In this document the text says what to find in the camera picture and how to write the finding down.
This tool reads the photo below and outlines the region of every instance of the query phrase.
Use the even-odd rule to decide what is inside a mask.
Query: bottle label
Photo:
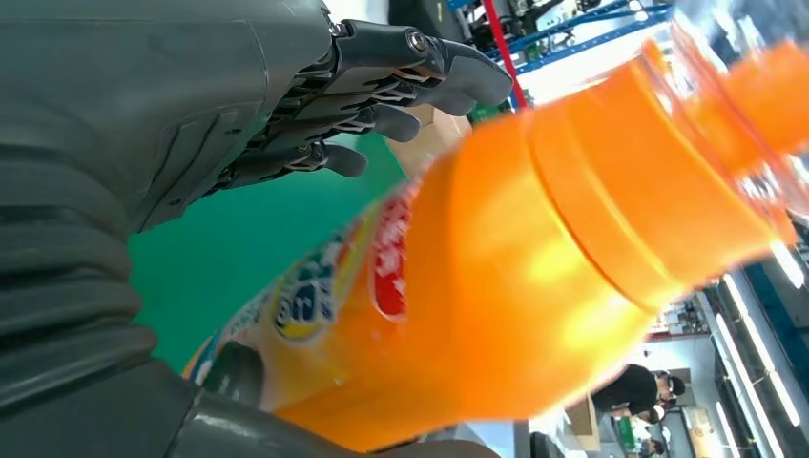
[[[253,398],[267,411],[350,379],[363,358],[357,353],[383,346],[389,326],[405,321],[405,235],[417,187],[408,184],[372,204],[293,263],[203,346],[186,377],[220,393],[208,386],[209,373],[216,371],[217,380],[228,374],[230,385],[259,386]],[[224,357],[234,344],[257,357]],[[238,367],[248,360],[260,367]],[[233,391],[251,398],[244,389]]]
[[[412,189],[405,187],[384,203],[370,257],[371,300],[391,321],[405,318],[405,234],[410,228],[410,204],[414,197]]]

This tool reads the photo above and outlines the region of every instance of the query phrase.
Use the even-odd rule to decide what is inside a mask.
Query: red logo
[[[377,310],[392,321],[403,320],[407,311],[405,234],[410,228],[410,202],[414,196],[415,186],[407,185],[389,198],[374,235],[373,265],[369,272],[371,299]]]

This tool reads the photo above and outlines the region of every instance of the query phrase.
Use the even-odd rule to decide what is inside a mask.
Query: orange bottle
[[[262,408],[362,451],[580,396],[660,306],[792,241],[778,196],[747,183],[801,192],[781,178],[809,139],[809,56],[785,42],[730,74],[683,58],[705,72],[688,97],[650,45],[476,130],[291,266],[189,376],[226,342],[253,348]]]

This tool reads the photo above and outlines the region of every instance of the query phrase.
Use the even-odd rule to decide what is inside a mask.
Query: black shirt
[[[592,394],[595,408],[604,412],[626,405],[632,415],[645,412],[654,407],[657,401],[657,381],[646,367],[629,364],[627,368],[613,380]]]

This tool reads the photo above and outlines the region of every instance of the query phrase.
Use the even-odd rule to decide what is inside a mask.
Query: robotic arm
[[[358,175],[364,157],[329,137],[408,140],[418,121],[398,107],[463,115],[509,78],[413,28],[331,23],[320,0],[27,0],[0,16],[3,456],[355,456],[153,359],[127,238],[219,190]]]

